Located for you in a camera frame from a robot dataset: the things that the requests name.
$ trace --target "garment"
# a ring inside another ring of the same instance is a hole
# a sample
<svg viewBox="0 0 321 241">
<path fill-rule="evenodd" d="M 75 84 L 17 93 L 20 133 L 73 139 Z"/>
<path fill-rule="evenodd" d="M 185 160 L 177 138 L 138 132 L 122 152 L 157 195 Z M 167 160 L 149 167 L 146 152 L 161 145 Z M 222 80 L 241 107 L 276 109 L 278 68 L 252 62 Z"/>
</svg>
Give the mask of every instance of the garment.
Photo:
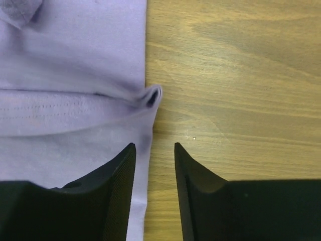
<svg viewBox="0 0 321 241">
<path fill-rule="evenodd" d="M 145 11 L 146 0 L 45 0 L 21 30 L 0 21 L 0 180 L 62 187 L 133 142 L 127 240 L 143 240 L 162 98 L 144 87 Z"/>
</svg>

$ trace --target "purple fabric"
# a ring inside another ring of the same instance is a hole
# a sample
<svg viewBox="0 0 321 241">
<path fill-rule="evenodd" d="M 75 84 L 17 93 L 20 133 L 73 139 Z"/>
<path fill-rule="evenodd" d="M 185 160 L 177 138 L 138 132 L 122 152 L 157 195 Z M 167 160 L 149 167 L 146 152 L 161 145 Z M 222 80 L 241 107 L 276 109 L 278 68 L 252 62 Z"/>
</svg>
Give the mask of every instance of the purple fabric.
<svg viewBox="0 0 321 241">
<path fill-rule="evenodd" d="M 42 0 L 0 0 L 0 19 L 21 28 L 26 25 Z"/>
<path fill-rule="evenodd" d="M 0 180 L 62 187 L 133 142 L 127 240 L 143 240 L 162 97 L 144 87 L 145 10 L 146 0 L 45 0 L 22 30 L 0 21 Z"/>
</svg>

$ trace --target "fabric fold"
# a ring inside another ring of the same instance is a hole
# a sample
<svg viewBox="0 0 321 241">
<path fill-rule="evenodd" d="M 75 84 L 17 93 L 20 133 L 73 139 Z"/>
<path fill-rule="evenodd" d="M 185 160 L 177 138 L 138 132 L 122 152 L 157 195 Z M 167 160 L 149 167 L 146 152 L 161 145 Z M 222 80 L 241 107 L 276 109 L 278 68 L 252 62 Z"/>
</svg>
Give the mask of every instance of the fabric fold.
<svg viewBox="0 0 321 241">
<path fill-rule="evenodd" d="M 0 0 L 0 19 L 21 29 L 41 4 L 42 0 Z"/>
<path fill-rule="evenodd" d="M 21 30 L 0 21 L 0 180 L 62 187 L 135 143 L 129 241 L 143 240 L 162 98 L 144 86 L 145 13 L 146 0 L 46 0 Z"/>
</svg>

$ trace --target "wooden surface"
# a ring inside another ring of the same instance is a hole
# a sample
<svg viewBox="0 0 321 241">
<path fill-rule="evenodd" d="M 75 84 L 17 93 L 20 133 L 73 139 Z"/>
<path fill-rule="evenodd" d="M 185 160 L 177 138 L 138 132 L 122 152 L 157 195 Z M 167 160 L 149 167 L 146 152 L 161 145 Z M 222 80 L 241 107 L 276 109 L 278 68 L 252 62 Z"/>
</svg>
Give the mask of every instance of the wooden surface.
<svg viewBox="0 0 321 241">
<path fill-rule="evenodd" d="M 321 178 L 321 1 L 148 0 L 145 240 L 182 240 L 174 142 L 228 180 Z"/>
</svg>

